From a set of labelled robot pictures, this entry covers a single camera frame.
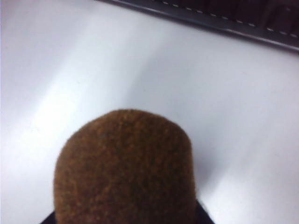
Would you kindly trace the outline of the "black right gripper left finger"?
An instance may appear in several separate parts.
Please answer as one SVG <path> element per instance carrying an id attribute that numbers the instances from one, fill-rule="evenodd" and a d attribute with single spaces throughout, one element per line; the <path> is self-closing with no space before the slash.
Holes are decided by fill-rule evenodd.
<path id="1" fill-rule="evenodd" d="M 55 212 L 50 213 L 40 224 L 56 224 Z"/>

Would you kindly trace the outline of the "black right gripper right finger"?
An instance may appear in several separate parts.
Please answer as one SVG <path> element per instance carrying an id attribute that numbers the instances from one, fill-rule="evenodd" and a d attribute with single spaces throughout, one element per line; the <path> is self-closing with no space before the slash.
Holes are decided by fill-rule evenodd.
<path id="1" fill-rule="evenodd" d="M 196 224 L 215 224 L 198 200 L 196 201 Z"/>

